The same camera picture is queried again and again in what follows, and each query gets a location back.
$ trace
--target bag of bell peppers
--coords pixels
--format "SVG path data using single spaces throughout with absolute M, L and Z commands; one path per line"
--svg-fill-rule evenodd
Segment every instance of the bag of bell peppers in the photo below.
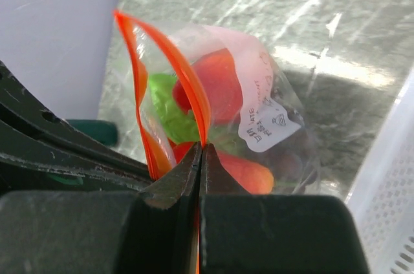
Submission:
M 136 118 L 153 179 L 194 142 L 214 144 L 248 192 L 317 193 L 319 159 L 303 107 L 260 41 L 205 25 L 151 25 L 114 13 L 133 70 Z

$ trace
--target perforated white plastic basket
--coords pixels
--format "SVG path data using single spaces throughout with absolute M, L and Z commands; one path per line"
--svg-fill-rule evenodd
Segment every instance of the perforated white plastic basket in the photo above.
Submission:
M 372 273 L 414 273 L 414 69 L 346 203 Z

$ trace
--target white wall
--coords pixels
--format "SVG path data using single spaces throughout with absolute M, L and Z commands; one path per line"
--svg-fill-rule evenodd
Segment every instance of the white wall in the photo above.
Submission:
M 62 118 L 96 118 L 117 0 L 0 0 L 0 60 Z

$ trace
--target marble surface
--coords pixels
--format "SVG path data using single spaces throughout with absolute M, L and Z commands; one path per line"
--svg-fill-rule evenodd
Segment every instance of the marble surface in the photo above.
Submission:
M 325 188 L 344 196 L 414 59 L 413 0 L 120 0 L 142 19 L 220 25 L 257 36 L 304 104 L 318 136 Z M 144 160 L 131 73 L 114 31 L 100 117 L 118 150 Z

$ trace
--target red pepper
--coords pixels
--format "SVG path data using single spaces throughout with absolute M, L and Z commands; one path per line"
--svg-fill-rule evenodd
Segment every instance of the red pepper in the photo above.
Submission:
M 177 163 L 184 158 L 193 144 L 181 143 L 173 148 Z M 217 155 L 224 169 L 249 193 L 260 195 L 272 191 L 274 177 L 267 167 L 220 151 Z
M 237 119 L 243 95 L 231 53 L 227 49 L 212 52 L 200 58 L 192 67 L 210 102 L 212 122 L 225 124 Z M 173 97 L 187 114 L 191 105 L 179 81 L 173 88 Z

